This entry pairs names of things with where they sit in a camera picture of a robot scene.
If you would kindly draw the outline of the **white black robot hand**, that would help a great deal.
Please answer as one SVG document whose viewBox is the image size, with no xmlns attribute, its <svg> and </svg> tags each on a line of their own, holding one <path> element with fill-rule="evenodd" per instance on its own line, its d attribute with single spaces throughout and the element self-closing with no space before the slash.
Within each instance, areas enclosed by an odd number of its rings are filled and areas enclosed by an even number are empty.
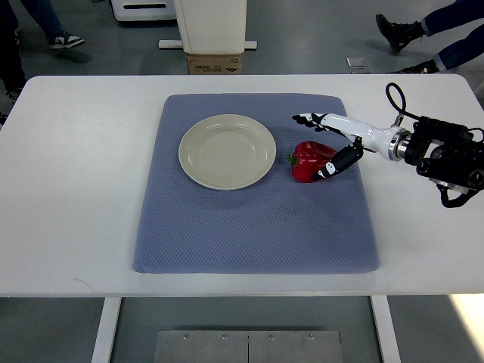
<svg viewBox="0 0 484 363">
<path fill-rule="evenodd" d="M 400 126 L 379 129 L 334 113 L 302 113 L 292 119 L 317 130 L 336 132 L 350 140 L 348 145 L 312 175 L 313 181 L 330 178 L 347 170 L 362 158 L 366 150 L 378 152 L 384 159 L 398 162 L 405 156 L 403 143 L 411 137 L 411 133 Z"/>
</svg>

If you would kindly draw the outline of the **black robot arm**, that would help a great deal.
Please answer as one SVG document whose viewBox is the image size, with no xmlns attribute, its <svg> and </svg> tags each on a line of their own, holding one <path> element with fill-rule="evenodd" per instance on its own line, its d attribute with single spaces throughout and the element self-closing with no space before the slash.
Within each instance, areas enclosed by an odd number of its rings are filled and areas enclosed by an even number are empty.
<svg viewBox="0 0 484 363">
<path fill-rule="evenodd" d="M 395 127 L 406 116 L 414 120 L 412 132 L 399 130 L 389 143 L 390 159 L 404 160 L 435 183 L 446 208 L 462 207 L 482 191 L 483 140 L 476 141 L 473 132 L 483 129 L 408 112 L 405 95 L 394 82 L 386 85 L 385 92 L 398 112 Z"/>
</svg>

